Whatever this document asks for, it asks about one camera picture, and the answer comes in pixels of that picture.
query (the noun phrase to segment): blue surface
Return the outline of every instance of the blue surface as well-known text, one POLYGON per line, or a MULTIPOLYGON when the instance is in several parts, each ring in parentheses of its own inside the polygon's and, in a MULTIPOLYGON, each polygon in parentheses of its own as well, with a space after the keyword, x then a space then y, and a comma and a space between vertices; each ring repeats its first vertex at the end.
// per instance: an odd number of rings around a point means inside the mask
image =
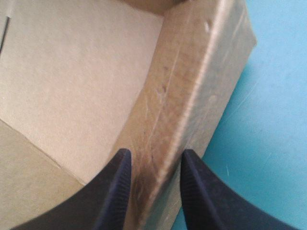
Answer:
MULTIPOLYGON (((245 199, 307 229, 307 0, 247 0, 258 45, 204 161, 245 199)), ((172 230, 185 230, 182 211, 172 230)))

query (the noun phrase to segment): scratch mark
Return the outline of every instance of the scratch mark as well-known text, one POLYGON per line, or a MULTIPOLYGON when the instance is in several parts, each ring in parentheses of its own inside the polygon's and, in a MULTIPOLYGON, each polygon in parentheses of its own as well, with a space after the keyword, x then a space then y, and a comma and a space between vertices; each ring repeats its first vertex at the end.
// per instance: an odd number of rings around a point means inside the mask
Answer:
POLYGON ((227 170, 227 176, 229 177, 229 169, 228 169, 228 165, 226 165, 226 170, 227 170))
POLYGON ((224 122, 222 122, 222 123, 220 124, 220 126, 223 125, 224 123, 226 123, 226 122, 237 112, 237 110, 242 106, 242 104, 249 98, 249 96, 252 94, 252 92, 255 90, 256 86, 258 85, 260 79, 261 79, 261 78, 258 78, 257 82, 253 85, 253 87, 252 87, 252 89, 249 91, 249 93, 248 93, 248 94, 245 96, 245 98, 239 103, 239 105, 237 106, 237 108, 234 109, 234 110, 232 111, 232 113, 231 113, 227 118, 224 119, 224 122))

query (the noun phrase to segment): black plastic tip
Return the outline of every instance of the black plastic tip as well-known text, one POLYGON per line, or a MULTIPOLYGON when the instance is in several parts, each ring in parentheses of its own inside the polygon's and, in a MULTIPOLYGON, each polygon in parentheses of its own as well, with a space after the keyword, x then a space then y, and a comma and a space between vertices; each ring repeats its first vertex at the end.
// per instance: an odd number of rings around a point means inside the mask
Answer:
POLYGON ((122 230, 130 195, 131 153, 120 149, 83 189, 12 230, 122 230))
POLYGON ((180 191, 189 230, 294 230, 224 184, 193 150, 182 155, 180 191))

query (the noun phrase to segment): cardboard box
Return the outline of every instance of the cardboard box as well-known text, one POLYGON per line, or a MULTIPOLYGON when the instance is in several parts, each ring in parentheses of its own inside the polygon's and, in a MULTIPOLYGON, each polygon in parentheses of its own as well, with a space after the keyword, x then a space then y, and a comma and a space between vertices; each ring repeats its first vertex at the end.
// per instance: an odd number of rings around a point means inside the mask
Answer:
POLYGON ((125 229, 170 229, 180 207, 181 152, 204 153, 255 45, 244 1, 0 6, 7 9, 0 26, 11 11, 0 55, 0 119, 11 128, 1 125, 1 132, 23 140, 12 141, 12 153, 0 147, 1 164, 14 172, 1 171, 0 188, 14 202, 0 196, 0 217, 19 213, 1 220, 3 229, 69 197, 123 147, 133 154, 125 229), (40 150, 26 148, 30 143, 40 150), (15 170, 21 164, 35 173, 15 170), (33 197, 49 202, 37 209, 33 197))

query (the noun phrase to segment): blue background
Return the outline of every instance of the blue background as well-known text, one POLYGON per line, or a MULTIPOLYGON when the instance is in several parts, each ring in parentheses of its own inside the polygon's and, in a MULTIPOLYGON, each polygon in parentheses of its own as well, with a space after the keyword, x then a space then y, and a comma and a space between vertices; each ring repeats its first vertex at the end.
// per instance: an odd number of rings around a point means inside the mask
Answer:
MULTIPOLYGON (((253 50, 204 161, 249 202, 307 229, 307 0, 247 0, 253 50)), ((182 211, 172 230, 185 230, 182 211)))

